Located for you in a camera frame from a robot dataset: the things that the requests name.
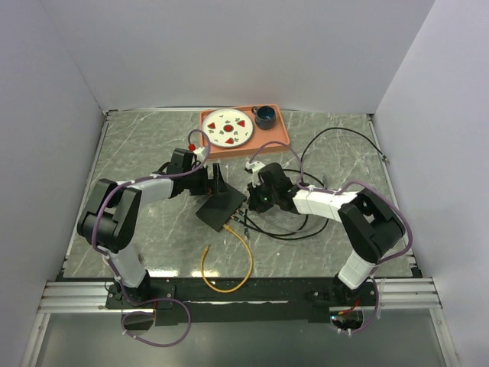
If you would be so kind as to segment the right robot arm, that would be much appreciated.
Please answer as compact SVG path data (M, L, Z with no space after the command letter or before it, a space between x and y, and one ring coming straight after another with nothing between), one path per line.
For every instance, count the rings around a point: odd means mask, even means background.
M361 286L405 235L408 224L400 211L373 188L329 190L293 183L278 163L248 162L248 207L264 213L277 206L294 214L318 216L343 226L351 254L335 276L335 299L345 305L361 295Z

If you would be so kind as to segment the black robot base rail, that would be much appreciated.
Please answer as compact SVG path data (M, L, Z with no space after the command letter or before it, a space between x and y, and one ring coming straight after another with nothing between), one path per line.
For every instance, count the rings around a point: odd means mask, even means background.
M352 291L335 278L252 278L237 291L221 294L200 278L154 278L148 303L129 302L118 286L106 298L108 310L140 310L158 326L194 323L305 320L329 323L331 312L351 306L373 307L374 285Z

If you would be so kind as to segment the black network switch box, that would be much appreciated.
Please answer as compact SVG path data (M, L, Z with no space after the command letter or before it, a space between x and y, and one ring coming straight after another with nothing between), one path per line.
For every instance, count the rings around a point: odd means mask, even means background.
M243 193L229 187L224 193L211 195L196 211L196 216L211 229L220 232L245 201Z

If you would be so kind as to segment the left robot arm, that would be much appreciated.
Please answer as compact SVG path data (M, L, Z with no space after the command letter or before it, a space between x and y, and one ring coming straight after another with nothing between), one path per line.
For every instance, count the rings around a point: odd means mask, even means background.
M142 265L132 239L138 213L149 203L172 199L184 191L192 196L220 198L229 191L220 166L206 166L204 148L177 148L171 159L146 177L127 181L98 180L77 223L77 233L112 270L115 283L133 307L151 298L151 277Z

